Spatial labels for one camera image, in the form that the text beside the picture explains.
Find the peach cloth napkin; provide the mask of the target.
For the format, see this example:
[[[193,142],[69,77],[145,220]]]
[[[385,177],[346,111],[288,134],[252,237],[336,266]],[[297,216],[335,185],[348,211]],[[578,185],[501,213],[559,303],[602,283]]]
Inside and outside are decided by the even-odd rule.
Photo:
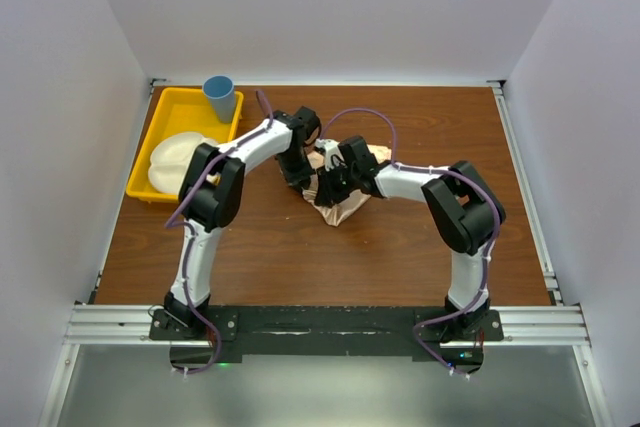
[[[369,145],[370,152],[375,156],[376,160],[381,163],[390,160],[391,149],[386,146]],[[307,154],[307,158],[312,168],[320,168],[324,166],[324,157],[318,152],[312,151]],[[302,198],[309,203],[316,211],[320,213],[327,225],[338,227],[342,222],[352,216],[359,210],[370,198],[370,195],[362,193],[360,190],[353,191],[346,200],[333,205],[318,206],[315,205],[318,193],[318,178],[316,174],[311,176],[309,188],[302,190]]]

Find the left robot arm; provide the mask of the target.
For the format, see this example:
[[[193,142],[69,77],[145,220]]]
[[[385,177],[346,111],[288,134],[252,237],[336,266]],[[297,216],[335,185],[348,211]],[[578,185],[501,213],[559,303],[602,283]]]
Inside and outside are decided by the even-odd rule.
[[[219,147],[196,147],[179,189],[180,204],[167,221],[169,227],[184,228],[184,242],[176,278],[163,306],[152,314],[153,340],[159,333],[199,339],[216,331],[206,315],[211,275],[224,229],[239,212],[246,175],[274,158],[289,187],[307,189],[314,170],[305,148],[320,130],[315,111],[301,107],[292,115],[277,111]]]

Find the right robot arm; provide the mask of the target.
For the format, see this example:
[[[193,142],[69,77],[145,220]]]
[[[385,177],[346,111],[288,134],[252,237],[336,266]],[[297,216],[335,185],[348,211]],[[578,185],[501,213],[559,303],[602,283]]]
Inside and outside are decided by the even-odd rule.
[[[419,321],[418,335],[439,334],[442,342],[475,336],[490,308],[489,264],[506,213],[474,166],[467,161],[450,167],[380,161],[361,136],[342,142],[321,139],[314,150],[323,156],[316,194],[321,206],[334,206],[354,192],[428,206],[451,250],[451,285],[444,313]]]

